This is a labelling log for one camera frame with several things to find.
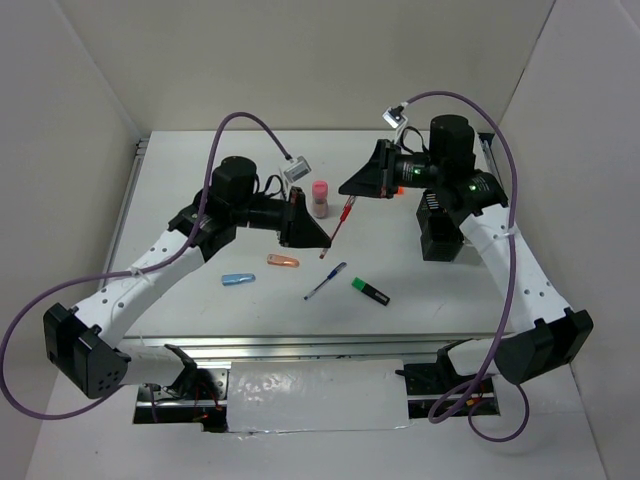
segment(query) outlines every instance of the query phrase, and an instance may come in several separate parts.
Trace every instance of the red wire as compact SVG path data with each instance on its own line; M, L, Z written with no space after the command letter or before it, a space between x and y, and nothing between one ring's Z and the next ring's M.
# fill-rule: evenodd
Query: red wire
M198 397L200 396L200 388L196 385L196 398L193 402L193 418L198 415Z
M207 392L209 392L209 395L211 395L211 398L213 399L213 401L216 404L216 409L220 408L220 405L218 405L218 397L216 396L216 394L213 392L213 390L211 390L207 385L205 385L204 383L201 383L201 385L205 388L205 390Z

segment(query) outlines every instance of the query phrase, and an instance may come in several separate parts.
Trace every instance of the metal frame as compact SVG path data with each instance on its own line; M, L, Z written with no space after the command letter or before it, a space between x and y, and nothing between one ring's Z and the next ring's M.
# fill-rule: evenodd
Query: metal frame
M131 172L129 173L129 180L127 181L127 187L124 191L124 197L122 198L122 204L120 205L120 211L118 212L118 219L116 220L116 226L109 243L109 251L107 253L107 259L104 263L102 271L104 273L110 272L113 268L113 262L120 245L120 238L122 237L122 231L124 230L124 224L127 221L127 215L129 208L131 207L131 201L133 200L133 193L140 177L140 170L142 169L142 162L144 156L147 153L147 147L149 146L148 138L141 138L136 145L136 154L133 157ZM107 283L106 280L100 280L99 289L104 287Z
M400 358L405 363L435 361L438 349L486 335L344 335L299 337L127 337L120 345L180 347L201 368L230 368L237 361L298 361L343 358Z

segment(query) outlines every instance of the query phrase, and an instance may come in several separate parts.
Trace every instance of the pink bottle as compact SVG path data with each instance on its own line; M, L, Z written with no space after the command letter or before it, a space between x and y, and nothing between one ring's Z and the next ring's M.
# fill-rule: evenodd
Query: pink bottle
M322 180L313 182L311 186L311 196L313 197L313 216L316 218L324 218L329 213L329 203L327 195L329 194L329 185Z

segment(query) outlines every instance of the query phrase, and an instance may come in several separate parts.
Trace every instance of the white panel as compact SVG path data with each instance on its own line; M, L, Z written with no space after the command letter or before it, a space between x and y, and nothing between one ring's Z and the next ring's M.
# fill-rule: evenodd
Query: white panel
M28 300L68 278L100 271L130 169L133 142L60 17L43 0L0 7L0 332ZM42 311L10 344L10 388L43 411L55 370ZM0 398L2 478L24 478L40 422Z
M553 0L61 0L147 131L215 128L230 111L276 128L381 128L426 89L507 106ZM464 111L430 100L412 111Z
M115 279L90 297L78 302L76 316L89 326L101 328L100 338L118 346L136 320L181 279L204 265L200 248L190 247L169 265L150 272L140 271L167 261L180 251L187 237L178 230L165 230L157 242L127 269L134 276Z
M389 430L409 426L401 360L234 362L230 432Z
M345 196L341 182L371 156L385 132L278 132L291 154L304 155L313 179L329 184L330 213L318 223L335 228ZM157 232L202 188L212 132L154 132L115 259L127 268ZM477 165L486 168L479 143ZM264 132L227 132L216 165L244 155L258 165L262 183L282 157ZM320 249L283 249L275 232L239 228L237 238L203 268L173 287L129 330L133 336L346 335L495 331L502 298L483 265L423 262L415 212L422 192L406 189L393 200L360 198L324 260ZM299 268L267 265L270 253L293 256ZM309 301L303 296L340 262L347 267ZM253 273L256 281L223 287L220 277ZM354 277L388 295L387 307L351 286Z
M203 433L197 424L132 425L136 391L125 387L84 417L43 425L27 478L605 480L570 373L554 372L525 389L534 386L529 427L508 444L479 440L466 418L416 420L397 430L253 435ZM496 388L503 416L478 425L504 435L517 428L522 400L511 385ZM85 404L59 378L51 412Z
M574 368L611 480L637 477L640 3L559 0L504 117L518 223L595 330Z
M478 249L504 297L507 295L511 263L506 229L508 216L508 208L492 205L483 209L482 215L470 215L460 225L460 231ZM514 332L522 333L535 328L538 319L551 323L563 318L569 305L547 280L517 224L513 236L516 273L509 322Z

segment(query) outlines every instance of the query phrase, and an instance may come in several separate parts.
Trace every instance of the blue usb drive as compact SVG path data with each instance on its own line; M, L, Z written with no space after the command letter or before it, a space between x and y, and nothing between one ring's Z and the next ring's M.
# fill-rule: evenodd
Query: blue usb drive
M229 285L240 285L241 283L251 283L256 281L253 273L230 273L222 276L222 284L225 287Z

